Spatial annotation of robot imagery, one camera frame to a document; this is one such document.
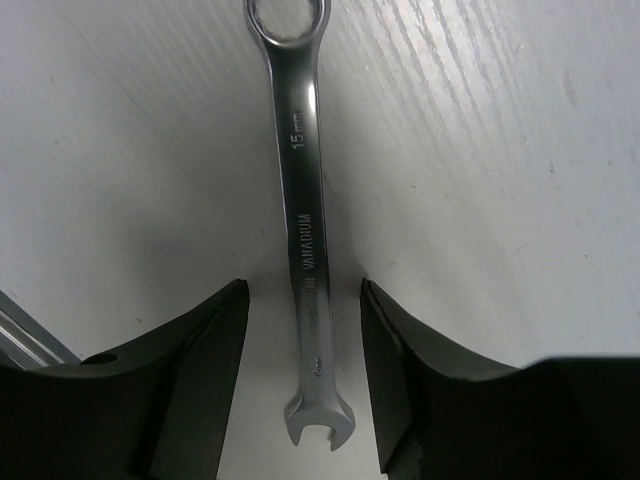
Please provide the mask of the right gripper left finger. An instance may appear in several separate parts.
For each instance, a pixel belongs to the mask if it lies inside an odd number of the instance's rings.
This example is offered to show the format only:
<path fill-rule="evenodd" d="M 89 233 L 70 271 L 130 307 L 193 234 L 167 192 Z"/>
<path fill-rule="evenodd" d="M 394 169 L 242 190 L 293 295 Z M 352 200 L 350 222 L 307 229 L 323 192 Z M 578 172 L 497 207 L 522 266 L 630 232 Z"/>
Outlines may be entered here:
<path fill-rule="evenodd" d="M 249 288 L 79 363 L 1 364 L 5 479 L 214 479 L 244 346 Z"/>

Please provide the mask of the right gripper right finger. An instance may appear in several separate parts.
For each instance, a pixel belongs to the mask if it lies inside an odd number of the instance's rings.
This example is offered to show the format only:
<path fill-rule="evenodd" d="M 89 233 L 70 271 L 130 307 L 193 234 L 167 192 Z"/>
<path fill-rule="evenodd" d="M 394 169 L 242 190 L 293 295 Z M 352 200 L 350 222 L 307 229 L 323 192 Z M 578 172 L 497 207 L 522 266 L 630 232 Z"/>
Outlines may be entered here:
<path fill-rule="evenodd" d="M 380 470 L 390 479 L 635 479 L 639 361 L 517 368 L 449 339 L 371 280 L 361 331 Z"/>

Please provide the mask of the silver wrench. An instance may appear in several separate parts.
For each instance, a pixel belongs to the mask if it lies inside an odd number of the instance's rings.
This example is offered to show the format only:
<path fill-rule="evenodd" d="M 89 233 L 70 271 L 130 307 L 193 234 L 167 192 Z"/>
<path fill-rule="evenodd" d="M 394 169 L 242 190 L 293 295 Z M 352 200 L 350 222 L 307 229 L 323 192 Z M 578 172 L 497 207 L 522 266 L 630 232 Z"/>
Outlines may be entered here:
<path fill-rule="evenodd" d="M 353 435 L 356 421 L 335 380 L 321 162 L 318 56 L 331 4 L 315 1 L 312 7 L 312 24 L 295 39 L 269 32 L 255 1 L 247 2 L 246 15 L 270 76 L 298 331 L 299 387 L 285 409 L 285 424 L 293 444 L 308 426 L 328 428 L 336 451 Z"/>

